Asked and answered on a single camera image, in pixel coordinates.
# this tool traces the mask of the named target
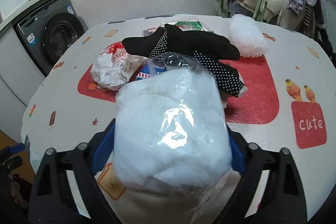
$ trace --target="white cotton stuffing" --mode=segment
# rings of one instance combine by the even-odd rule
[[[236,14],[231,18],[228,39],[242,57],[258,57],[268,51],[268,43],[253,18]]]
[[[229,171],[231,158],[207,71],[169,70],[119,90],[112,161],[124,186],[155,193],[205,187]]]

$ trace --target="blue package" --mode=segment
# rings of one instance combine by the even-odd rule
[[[155,75],[158,75],[161,72],[164,72],[166,70],[167,70],[166,69],[166,65],[161,65],[161,64],[154,65],[154,73],[155,73]],[[145,79],[145,78],[150,77],[150,75],[151,75],[151,73],[150,73],[148,64],[145,64],[135,78],[137,80],[141,80],[141,79]]]

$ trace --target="washing machine label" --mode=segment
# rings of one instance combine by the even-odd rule
[[[68,6],[67,6],[67,10],[68,10],[68,12],[69,12],[70,14],[74,14],[74,11],[73,11],[71,5],[68,5]]]
[[[27,40],[28,40],[29,46],[32,46],[36,43],[36,38],[33,33],[27,36]]]

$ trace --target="metal bolt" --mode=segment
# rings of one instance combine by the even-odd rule
[[[85,148],[87,148],[87,143],[80,143],[80,144],[77,146],[77,148],[78,148],[79,150],[84,150]]]
[[[249,148],[251,150],[257,150],[259,146],[256,143],[249,143]]]
[[[45,152],[47,155],[51,155],[53,152],[55,152],[55,149],[53,148],[48,148],[47,151]]]
[[[283,152],[285,155],[289,155],[290,153],[289,149],[285,147],[281,149],[281,152]]]

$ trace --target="washing machine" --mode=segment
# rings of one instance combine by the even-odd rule
[[[45,76],[84,33],[70,0],[50,0],[14,28],[30,58]]]

